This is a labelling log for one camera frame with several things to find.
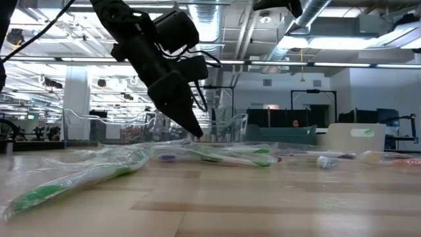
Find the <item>white building column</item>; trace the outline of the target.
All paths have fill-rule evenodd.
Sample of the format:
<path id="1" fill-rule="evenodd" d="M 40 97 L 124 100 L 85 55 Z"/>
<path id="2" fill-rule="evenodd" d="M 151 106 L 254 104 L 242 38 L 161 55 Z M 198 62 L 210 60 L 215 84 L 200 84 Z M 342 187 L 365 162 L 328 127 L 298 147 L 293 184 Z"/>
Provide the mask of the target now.
<path id="1" fill-rule="evenodd" d="M 88 140 L 90 123 L 78 115 L 89 115 L 91 78 L 87 66 L 67 66 L 63 97 L 65 140 Z"/>

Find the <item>dark office monitor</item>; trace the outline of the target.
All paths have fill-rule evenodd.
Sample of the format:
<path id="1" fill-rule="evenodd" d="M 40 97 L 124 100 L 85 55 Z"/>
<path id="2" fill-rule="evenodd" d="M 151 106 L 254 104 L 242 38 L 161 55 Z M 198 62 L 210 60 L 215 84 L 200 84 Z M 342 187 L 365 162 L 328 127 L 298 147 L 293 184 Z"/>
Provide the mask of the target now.
<path id="1" fill-rule="evenodd" d="M 395 109 L 377 109 L 378 123 L 389 127 L 400 127 L 399 112 Z"/>

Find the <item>black gantry frame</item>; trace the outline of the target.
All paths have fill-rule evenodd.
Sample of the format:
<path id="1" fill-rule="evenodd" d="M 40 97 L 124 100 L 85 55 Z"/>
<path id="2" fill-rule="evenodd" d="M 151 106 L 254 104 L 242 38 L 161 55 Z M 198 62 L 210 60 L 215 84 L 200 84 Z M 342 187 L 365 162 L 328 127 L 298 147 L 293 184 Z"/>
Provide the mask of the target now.
<path id="1" fill-rule="evenodd" d="M 318 89 L 309 89 L 309 90 L 291 90 L 290 91 L 290 105 L 291 109 L 289 114 L 291 115 L 291 119 L 293 122 L 298 120 L 300 126 L 309 126 L 309 112 L 308 109 L 305 109 L 305 120 L 301 120 L 300 118 L 296 118 L 297 113 L 294 111 L 293 104 L 294 101 L 299 97 L 295 97 L 294 93 L 305 93 L 305 94 L 318 94 L 323 93 L 326 97 L 328 97 L 334 103 L 334 119 L 333 123 L 337 122 L 337 92 L 333 90 L 318 90 Z"/>

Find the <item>orange wrapped toothbrush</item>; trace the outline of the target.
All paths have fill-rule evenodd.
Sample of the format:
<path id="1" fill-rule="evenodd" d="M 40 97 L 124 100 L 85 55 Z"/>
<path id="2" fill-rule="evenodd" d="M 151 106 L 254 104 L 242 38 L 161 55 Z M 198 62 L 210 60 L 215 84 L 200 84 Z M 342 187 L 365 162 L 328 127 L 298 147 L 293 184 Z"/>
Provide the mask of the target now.
<path id="1" fill-rule="evenodd" d="M 358 160 L 367 165 L 421 167 L 421 156 L 395 152 L 365 151 Z"/>

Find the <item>white plastic bin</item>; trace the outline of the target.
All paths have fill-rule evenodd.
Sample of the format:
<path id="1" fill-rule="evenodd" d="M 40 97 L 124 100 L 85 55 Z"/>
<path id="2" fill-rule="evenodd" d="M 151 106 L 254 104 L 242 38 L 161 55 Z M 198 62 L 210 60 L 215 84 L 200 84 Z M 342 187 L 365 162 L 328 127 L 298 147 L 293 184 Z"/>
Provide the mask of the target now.
<path id="1" fill-rule="evenodd" d="M 364 137 L 366 129 L 373 129 L 373 137 Z M 325 134 L 316 135 L 316 144 L 331 151 L 361 154 L 365 151 L 383 151 L 386 125 L 365 123 L 333 123 Z"/>

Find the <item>silver ventilation duct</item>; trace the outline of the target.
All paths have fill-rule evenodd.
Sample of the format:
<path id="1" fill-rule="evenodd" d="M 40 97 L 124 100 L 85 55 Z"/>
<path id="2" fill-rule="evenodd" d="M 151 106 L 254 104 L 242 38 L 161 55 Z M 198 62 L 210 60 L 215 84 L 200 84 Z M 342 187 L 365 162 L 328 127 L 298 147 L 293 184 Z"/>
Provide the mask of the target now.
<path id="1" fill-rule="evenodd" d="M 291 13 L 283 16 L 276 32 L 277 43 L 264 58 L 265 61 L 281 61 L 290 49 L 298 48 L 294 36 L 310 34 L 310 25 L 332 0 L 300 0 L 299 6 L 303 13 L 295 18 Z"/>
<path id="2" fill-rule="evenodd" d="M 199 44 L 194 51 L 206 51 L 219 59 L 223 46 L 221 45 L 222 10 L 220 0 L 194 0 L 195 4 L 187 9 L 199 33 Z"/>

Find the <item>black articulated stand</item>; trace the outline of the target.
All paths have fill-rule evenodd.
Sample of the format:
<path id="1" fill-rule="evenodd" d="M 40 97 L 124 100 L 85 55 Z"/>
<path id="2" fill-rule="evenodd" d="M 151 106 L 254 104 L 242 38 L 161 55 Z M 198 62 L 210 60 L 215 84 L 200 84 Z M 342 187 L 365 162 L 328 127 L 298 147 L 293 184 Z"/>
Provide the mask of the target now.
<path id="1" fill-rule="evenodd" d="M 404 142 L 413 141 L 415 144 L 418 144 L 419 138 L 418 138 L 417 133 L 416 133 L 415 118 L 416 118 L 416 115 L 414 113 L 411 113 L 410 115 L 405 115 L 405 116 L 401 116 L 401 117 L 389 117 L 389 118 L 386 118 L 384 120 L 384 122 L 386 124 L 388 124 L 390 122 L 396 122 L 396 121 L 401 120 L 401 119 L 410 120 L 411 136 L 394 137 L 393 140 L 396 141 L 396 142 L 397 141 L 404 141 Z"/>

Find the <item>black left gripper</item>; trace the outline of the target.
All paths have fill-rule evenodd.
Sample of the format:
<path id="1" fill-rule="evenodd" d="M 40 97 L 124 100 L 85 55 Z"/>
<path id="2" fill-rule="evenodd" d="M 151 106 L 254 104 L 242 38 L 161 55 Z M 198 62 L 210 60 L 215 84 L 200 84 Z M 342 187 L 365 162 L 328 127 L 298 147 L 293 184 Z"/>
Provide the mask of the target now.
<path id="1" fill-rule="evenodd" d="M 205 79 L 208 68 L 201 55 L 182 59 L 167 59 L 144 35 L 120 40 L 111 55 L 118 61 L 128 60 L 142 82 L 155 107 L 200 138 L 203 131 L 193 112 L 193 99 L 188 82 Z"/>

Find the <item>suspended light rail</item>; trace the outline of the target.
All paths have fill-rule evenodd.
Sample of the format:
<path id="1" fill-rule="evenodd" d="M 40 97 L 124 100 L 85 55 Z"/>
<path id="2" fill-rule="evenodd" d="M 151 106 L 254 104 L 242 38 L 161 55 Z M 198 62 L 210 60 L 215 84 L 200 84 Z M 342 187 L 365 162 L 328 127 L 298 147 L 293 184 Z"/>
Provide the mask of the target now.
<path id="1" fill-rule="evenodd" d="M 41 57 L 41 56 L 14 56 L 10 59 L 0 57 L 3 63 L 45 63 L 63 65 L 163 65 L 175 63 L 174 59 L 125 59 L 117 61 L 109 57 Z M 200 59 L 201 64 L 209 66 L 292 66 L 292 67 L 329 67 L 329 68 L 370 68 L 370 69 L 397 69 L 397 70 L 421 70 L 421 64 L 397 64 L 397 63 L 335 63 L 335 62 L 304 62 L 304 61 L 260 61 L 260 60 L 212 60 Z"/>

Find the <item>dark office partition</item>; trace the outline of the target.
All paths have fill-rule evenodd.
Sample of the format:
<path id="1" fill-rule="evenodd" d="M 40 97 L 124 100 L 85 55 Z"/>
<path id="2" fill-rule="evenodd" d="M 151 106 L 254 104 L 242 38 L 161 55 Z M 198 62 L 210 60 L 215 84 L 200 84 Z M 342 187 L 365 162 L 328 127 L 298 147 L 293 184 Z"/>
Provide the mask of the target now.
<path id="1" fill-rule="evenodd" d="M 327 128 L 330 121 L 328 114 L 318 109 L 248 109 L 247 124 L 254 124 L 260 128 L 287 128 L 293 127 L 298 121 L 299 127 L 316 126 Z"/>

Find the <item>purple toothbrush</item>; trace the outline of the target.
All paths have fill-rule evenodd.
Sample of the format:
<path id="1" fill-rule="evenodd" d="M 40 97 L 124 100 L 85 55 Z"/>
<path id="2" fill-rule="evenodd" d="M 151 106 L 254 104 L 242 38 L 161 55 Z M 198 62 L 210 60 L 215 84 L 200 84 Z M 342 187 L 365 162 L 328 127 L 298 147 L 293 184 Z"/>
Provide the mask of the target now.
<path id="1" fill-rule="evenodd" d="M 175 153 L 164 153 L 158 156 L 158 160 L 163 163 L 175 163 L 175 162 L 186 162 L 186 161 L 196 161 L 196 157 L 190 155 L 180 155 Z"/>

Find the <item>clear plastic bin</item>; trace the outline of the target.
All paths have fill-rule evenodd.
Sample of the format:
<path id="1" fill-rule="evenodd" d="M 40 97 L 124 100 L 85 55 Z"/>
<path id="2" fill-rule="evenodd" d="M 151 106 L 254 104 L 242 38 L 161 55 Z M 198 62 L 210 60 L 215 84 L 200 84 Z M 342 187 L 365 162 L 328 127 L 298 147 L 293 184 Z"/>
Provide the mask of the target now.
<path id="1" fill-rule="evenodd" d="M 62 135 L 66 147 L 128 145 L 148 142 L 155 123 L 153 112 L 142 112 L 133 118 L 104 117 L 103 111 L 92 115 L 62 110 Z"/>
<path id="2" fill-rule="evenodd" d="M 188 139 L 194 142 L 236 143 L 241 142 L 246 133 L 247 114 L 232 115 L 231 111 L 226 112 L 225 109 L 212 110 L 209 113 L 199 113 L 197 120 L 203 131 L 200 138 L 159 112 L 150 129 L 152 140 L 165 142 Z"/>

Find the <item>teal plastic bin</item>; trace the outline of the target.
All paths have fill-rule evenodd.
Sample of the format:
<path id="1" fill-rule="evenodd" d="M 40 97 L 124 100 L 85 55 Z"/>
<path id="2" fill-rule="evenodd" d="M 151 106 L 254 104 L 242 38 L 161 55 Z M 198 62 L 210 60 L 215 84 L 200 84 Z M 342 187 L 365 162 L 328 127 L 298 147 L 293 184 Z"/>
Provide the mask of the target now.
<path id="1" fill-rule="evenodd" d="M 304 128 L 260 128 L 249 124 L 246 128 L 245 139 L 248 142 L 281 142 L 288 144 L 316 144 L 316 126 Z"/>

